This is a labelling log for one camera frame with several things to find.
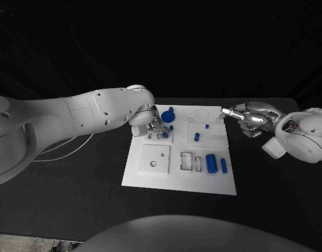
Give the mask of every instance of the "robotic hand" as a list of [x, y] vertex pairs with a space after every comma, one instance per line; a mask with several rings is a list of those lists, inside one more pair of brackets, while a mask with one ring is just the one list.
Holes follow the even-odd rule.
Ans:
[[278, 108], [259, 101], [221, 109], [221, 112], [220, 119], [226, 115], [239, 119], [247, 137], [259, 137], [262, 134], [259, 129], [275, 133], [275, 137], [262, 147], [275, 159], [288, 152], [309, 163], [322, 161], [322, 113], [285, 114]]
[[141, 85], [101, 89], [68, 98], [22, 101], [0, 96], [0, 184], [27, 167], [56, 142], [132, 126], [135, 137], [168, 133]]

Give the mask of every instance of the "white board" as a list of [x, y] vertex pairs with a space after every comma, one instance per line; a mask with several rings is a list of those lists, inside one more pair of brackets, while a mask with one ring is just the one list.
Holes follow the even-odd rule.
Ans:
[[[175, 120], [165, 126], [173, 125], [173, 136], [167, 139], [150, 139], [148, 135], [132, 138], [122, 186], [236, 195], [226, 126], [224, 120], [219, 119], [221, 107], [157, 105], [160, 114], [170, 107], [174, 108]], [[198, 142], [194, 141], [196, 131], [200, 133]], [[191, 154], [191, 171], [181, 170], [181, 152]], [[209, 154], [216, 155], [217, 173], [207, 171]], [[200, 157], [201, 172], [196, 171], [196, 157]], [[221, 158], [227, 173], [221, 172]]]

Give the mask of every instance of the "white cable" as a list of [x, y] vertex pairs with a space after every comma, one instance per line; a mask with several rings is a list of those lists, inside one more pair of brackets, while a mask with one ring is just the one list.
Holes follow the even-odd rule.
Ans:
[[72, 155], [82, 147], [83, 145], [88, 143], [88, 141], [91, 140], [94, 134], [89, 136], [88, 140], [85, 141], [85, 143], [81, 145], [81, 147], [73, 151], [71, 152], [69, 154], [66, 154], [65, 156], [59, 157], [58, 159], [48, 159], [48, 160], [35, 160], [33, 162], [46, 162], [46, 161], [55, 161], [55, 160], [59, 160], [59, 159], [63, 159], [66, 158], [69, 155]]
[[56, 150], [58, 148], [60, 148], [65, 144], [68, 144], [75, 138], [72, 138], [71, 140], [68, 140], [65, 143], [59, 144], [56, 147], [50, 148], [49, 150], [43, 151], [39, 155]]

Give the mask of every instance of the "circular hole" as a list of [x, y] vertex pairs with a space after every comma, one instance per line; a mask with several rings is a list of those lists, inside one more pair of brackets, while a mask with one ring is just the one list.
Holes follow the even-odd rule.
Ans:
[[10, 118], [10, 114], [6, 113], [6, 112], [1, 112], [1, 116], [3, 116], [4, 118]]

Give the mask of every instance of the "white platform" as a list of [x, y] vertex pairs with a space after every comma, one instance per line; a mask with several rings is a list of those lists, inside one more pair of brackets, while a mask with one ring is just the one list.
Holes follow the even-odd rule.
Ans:
[[[160, 113], [174, 108], [173, 136], [157, 139], [152, 135], [132, 138], [124, 173], [124, 186], [177, 191], [236, 195], [221, 107], [157, 105]], [[191, 153], [191, 171], [181, 170], [181, 152]], [[214, 154], [217, 173], [209, 173], [206, 155]], [[201, 172], [196, 171], [196, 157]], [[221, 172], [220, 159], [226, 159], [227, 173]]]

